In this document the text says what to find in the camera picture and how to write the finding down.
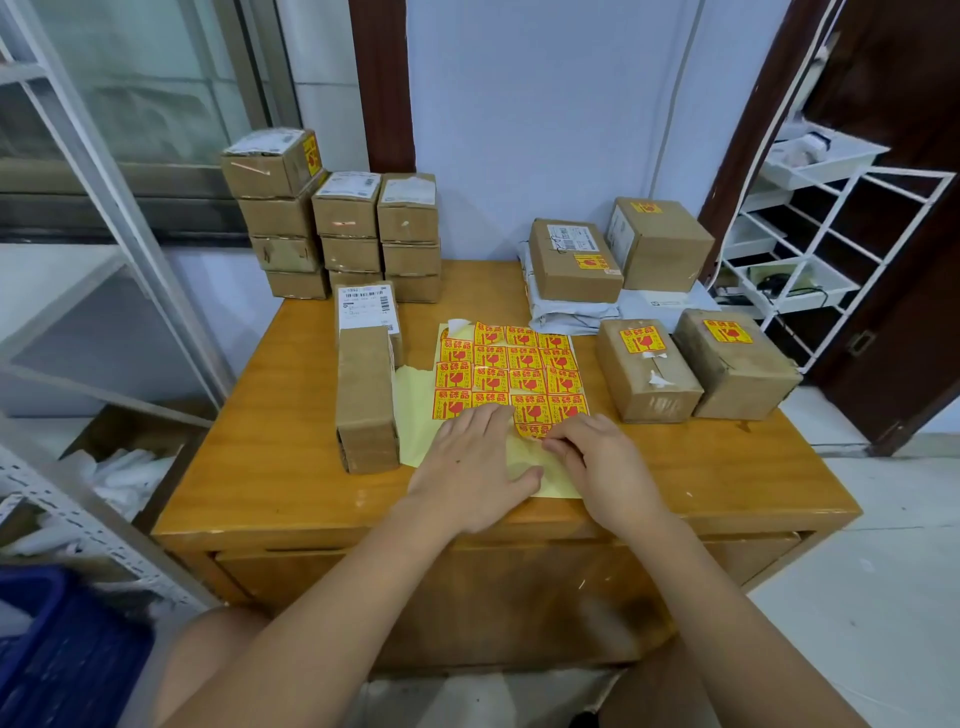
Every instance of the stack of cardboard boxes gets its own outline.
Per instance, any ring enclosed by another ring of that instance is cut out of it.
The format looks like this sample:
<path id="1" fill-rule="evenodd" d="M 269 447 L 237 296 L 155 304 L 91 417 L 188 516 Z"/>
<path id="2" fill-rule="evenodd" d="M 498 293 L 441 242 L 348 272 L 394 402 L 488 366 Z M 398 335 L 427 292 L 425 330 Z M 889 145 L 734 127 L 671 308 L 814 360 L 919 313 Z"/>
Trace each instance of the stack of cardboard boxes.
<path id="1" fill-rule="evenodd" d="M 435 303 L 441 291 L 436 178 L 422 173 L 384 175 L 376 217 L 384 271 L 396 299 Z"/>
<path id="2" fill-rule="evenodd" d="M 326 177 L 316 135 L 259 130 L 228 147 L 221 166 L 274 295 L 325 299 L 330 284 L 310 209 L 310 196 Z"/>
<path id="3" fill-rule="evenodd" d="M 373 172 L 334 172 L 313 196 L 324 265 L 333 285 L 383 280 L 376 234 L 380 182 L 380 175 Z"/>

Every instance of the wooden table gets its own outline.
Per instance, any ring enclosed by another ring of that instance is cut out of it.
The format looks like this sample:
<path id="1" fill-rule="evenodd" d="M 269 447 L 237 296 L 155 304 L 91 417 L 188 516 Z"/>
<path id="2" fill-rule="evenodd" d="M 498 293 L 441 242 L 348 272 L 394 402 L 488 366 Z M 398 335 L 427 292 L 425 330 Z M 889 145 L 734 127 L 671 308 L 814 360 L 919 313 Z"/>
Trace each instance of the wooden table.
<path id="1" fill-rule="evenodd" d="M 411 366 L 432 366 L 449 318 L 527 324 L 518 265 L 445 261 L 441 302 L 399 307 Z M 574 346 L 591 411 L 616 419 L 594 338 Z M 285 301 L 156 524 L 159 541 L 231 603 L 282 610 L 405 491 L 407 467 L 344 473 L 336 381 L 332 302 Z M 623 428 L 666 503 L 745 589 L 860 513 L 779 411 L 762 423 Z M 649 577 L 580 500 L 531 498 L 438 559 L 378 667 L 629 662 L 669 632 Z"/>

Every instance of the metal shelving unit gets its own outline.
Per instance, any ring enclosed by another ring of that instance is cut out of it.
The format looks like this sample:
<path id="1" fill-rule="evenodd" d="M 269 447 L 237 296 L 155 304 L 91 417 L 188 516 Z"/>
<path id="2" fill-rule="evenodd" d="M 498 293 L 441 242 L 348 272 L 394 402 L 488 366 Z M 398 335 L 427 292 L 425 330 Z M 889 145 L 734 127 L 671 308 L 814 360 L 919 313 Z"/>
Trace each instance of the metal shelving unit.
<path id="1" fill-rule="evenodd" d="M 907 240 L 909 240 L 910 236 L 937 200 L 940 199 L 955 176 L 953 172 L 873 166 L 869 163 L 856 168 L 850 168 L 848 165 L 847 171 L 850 172 L 849 175 L 845 174 L 839 179 L 829 180 L 830 182 L 844 182 L 842 187 L 837 187 L 806 174 L 803 168 L 790 170 L 790 186 L 785 187 L 784 190 L 794 190 L 800 187 L 812 186 L 826 192 L 834 198 L 833 204 L 830 206 L 823 220 L 818 220 L 802 209 L 799 209 L 792 204 L 789 198 L 787 198 L 786 202 L 774 199 L 769 205 L 782 206 L 810 225 L 816 226 L 817 230 L 805 248 L 794 245 L 782 231 L 770 225 L 761 216 L 757 215 L 756 212 L 763 209 L 763 206 L 752 206 L 749 211 L 741 208 L 723 248 L 721 257 L 722 265 L 736 276 L 741 292 L 750 300 L 752 305 L 722 304 L 721 307 L 728 310 L 743 311 L 752 315 L 755 319 L 762 322 L 761 328 L 764 330 L 770 327 L 774 320 L 777 320 L 783 329 L 796 341 L 798 346 L 809 356 L 805 364 L 799 367 L 801 373 L 806 373 L 826 350 L 827 346 L 829 346 L 843 325 L 847 323 L 851 314 L 903 249 Z M 927 178 L 936 180 L 936 183 L 933 191 L 925 196 L 901 187 L 894 182 L 889 182 L 881 176 Z M 844 203 L 850 198 L 851 193 L 859 183 L 874 184 L 883 187 L 919 205 L 913 219 L 885 255 L 872 253 L 866 247 L 851 240 L 833 227 Z M 864 256 L 874 264 L 873 272 L 862 284 L 849 279 L 817 255 L 821 243 L 828 235 L 856 251 L 859 255 Z M 778 252 L 778 249 L 785 249 L 789 255 L 782 255 Z M 773 258 L 772 261 L 750 265 L 742 262 L 743 258 L 762 254 L 768 254 Z M 792 264 L 793 268 L 788 280 L 776 296 L 769 296 L 767 293 L 761 291 L 751 279 L 751 271 L 756 268 L 762 268 L 764 265 L 782 266 L 784 263 Z M 804 273 L 810 274 L 810 277 L 815 283 L 815 287 L 810 290 L 803 289 L 805 292 L 800 294 L 794 293 L 794 295 L 790 295 L 790 293 L 794 291 L 797 281 Z M 805 342 L 782 319 L 782 314 L 824 307 L 836 310 L 839 316 L 824 339 L 816 346 L 811 346 Z"/>
<path id="2" fill-rule="evenodd" d="M 155 305 L 218 410 L 234 383 L 226 360 L 190 306 L 30 0 L 0 0 L 0 85 L 8 84 L 19 84 L 26 92 L 116 245 L 0 246 L 0 372 L 171 420 L 210 426 L 209 420 L 12 362 L 98 285 L 126 271 Z M 147 590 L 197 610 L 219 603 L 148 535 L 127 523 L 3 415 L 0 478 L 14 490 L 8 497 L 13 501 L 6 508 L 0 506 L 0 518 L 25 498 L 74 525 L 88 542 L 136 577 L 102 588 Z"/>

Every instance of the electrical cable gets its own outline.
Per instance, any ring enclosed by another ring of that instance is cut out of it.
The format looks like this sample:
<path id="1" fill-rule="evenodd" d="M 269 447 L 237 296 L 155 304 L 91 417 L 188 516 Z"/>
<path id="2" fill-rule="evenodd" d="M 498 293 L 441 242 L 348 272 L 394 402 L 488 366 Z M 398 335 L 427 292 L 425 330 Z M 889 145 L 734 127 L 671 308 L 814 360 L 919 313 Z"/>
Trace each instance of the electrical cable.
<path id="1" fill-rule="evenodd" d="M 740 212 L 740 208 L 743 206 L 743 201 L 747 196 L 747 192 L 750 190 L 750 182 L 754 178 L 754 172 L 756 171 L 756 168 L 760 164 L 762 158 L 766 156 L 765 150 L 767 142 L 770 141 L 770 137 L 776 133 L 777 129 L 780 127 L 780 117 L 789 106 L 794 91 L 797 89 L 798 84 L 803 80 L 806 70 L 810 66 L 810 61 L 813 59 L 813 56 L 820 47 L 821 33 L 824 31 L 824 26 L 827 24 L 827 20 L 830 18 L 830 14 L 832 13 L 836 4 L 837 0 L 829 0 L 828 5 L 824 8 L 824 14 L 820 18 L 817 31 L 813 34 L 813 40 L 811 41 L 809 48 L 806 50 L 806 55 L 804 56 L 803 62 L 800 64 L 800 68 L 797 70 L 797 75 L 793 77 L 793 81 L 790 82 L 790 87 L 787 88 L 786 93 L 783 94 L 783 98 L 780 100 L 780 106 L 777 109 L 777 113 L 774 114 L 773 119 L 770 121 L 770 126 L 767 127 L 767 131 L 763 135 L 763 139 L 756 148 L 754 160 L 751 162 L 750 169 L 747 171 L 747 176 L 743 180 L 743 186 L 740 189 L 740 197 L 736 201 L 736 208 L 734 209 L 733 217 L 730 220 L 730 224 L 727 225 L 727 231 L 724 233 L 723 242 L 720 243 L 720 250 L 717 253 L 717 266 L 713 270 L 713 276 L 710 277 L 709 283 L 707 283 L 705 286 L 707 291 L 713 287 L 713 284 L 716 283 L 717 278 L 720 276 L 720 269 L 723 266 L 719 265 L 719 261 L 723 260 L 723 249 L 727 247 L 727 239 L 730 237 L 730 231 L 733 228 L 733 223 L 736 222 L 736 217 Z"/>
<path id="2" fill-rule="evenodd" d="M 697 35 L 697 28 L 700 27 L 700 16 L 704 13 L 704 5 L 707 0 L 700 0 L 697 3 L 697 12 L 693 15 L 693 23 L 690 25 L 690 34 L 686 37 L 686 46 L 684 54 L 680 58 L 680 67 L 677 68 L 677 77 L 673 81 L 673 90 L 670 92 L 670 105 L 666 111 L 666 123 L 663 125 L 663 137 L 660 139 L 660 149 L 657 151 L 657 163 L 654 164 L 654 174 L 650 178 L 650 191 L 647 193 L 647 199 L 654 199 L 654 192 L 657 189 L 657 179 L 660 177 L 660 166 L 663 164 L 663 155 L 666 152 L 666 144 L 670 139 L 670 129 L 673 127 L 673 112 L 677 107 L 677 96 L 680 93 L 680 84 L 684 79 L 686 71 L 686 60 L 690 57 L 690 48 L 693 47 L 693 39 Z"/>

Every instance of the table drawer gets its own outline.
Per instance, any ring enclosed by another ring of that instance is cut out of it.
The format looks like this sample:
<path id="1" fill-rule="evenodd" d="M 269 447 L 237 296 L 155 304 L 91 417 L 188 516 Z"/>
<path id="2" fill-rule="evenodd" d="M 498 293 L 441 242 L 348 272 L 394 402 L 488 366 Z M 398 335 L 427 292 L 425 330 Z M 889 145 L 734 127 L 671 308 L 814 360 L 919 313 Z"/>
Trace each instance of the table drawer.
<path id="1" fill-rule="evenodd" d="M 705 545 L 744 584 L 799 541 L 788 533 L 711 539 Z M 217 561 L 278 613 L 346 553 L 224 551 Z M 377 668 L 630 662 L 671 632 L 653 582 L 625 546 L 464 545 L 442 553 L 423 578 Z"/>

